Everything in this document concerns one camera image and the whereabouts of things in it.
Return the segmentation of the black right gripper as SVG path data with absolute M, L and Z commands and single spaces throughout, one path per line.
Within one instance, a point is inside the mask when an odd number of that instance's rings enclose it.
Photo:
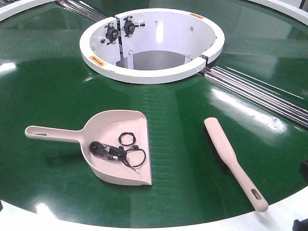
M 306 182 L 308 182 L 308 161 L 300 163 L 299 172 Z

